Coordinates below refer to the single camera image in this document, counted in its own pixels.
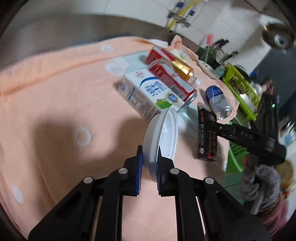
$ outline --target stainless steel bowl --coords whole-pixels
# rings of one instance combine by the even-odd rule
[[[263,27],[263,40],[275,49],[290,49],[295,46],[295,33],[285,24],[272,23]]]

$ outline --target person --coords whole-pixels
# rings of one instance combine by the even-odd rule
[[[257,198],[260,185],[255,183],[256,176],[267,183],[266,193],[256,216],[274,236],[287,223],[286,198],[294,183],[293,168],[289,161],[285,161],[276,168],[263,164],[251,168],[248,164],[254,159],[258,159],[254,154],[248,154],[243,159],[245,169],[240,182],[240,196],[245,201],[253,201]]]

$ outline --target milk carton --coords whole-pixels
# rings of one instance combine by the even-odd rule
[[[162,109],[172,107],[178,111],[184,105],[184,101],[148,69],[124,75],[118,92],[148,121]]]

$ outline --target white plastic lid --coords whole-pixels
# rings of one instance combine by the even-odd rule
[[[178,140],[178,116],[174,108],[166,108],[151,120],[143,143],[143,166],[156,182],[158,147],[161,155],[174,159]]]

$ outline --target red sleeve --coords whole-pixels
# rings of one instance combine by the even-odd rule
[[[259,221],[269,230],[270,234],[273,236],[286,225],[287,211],[288,203],[280,198],[278,205],[268,214],[259,217]]]

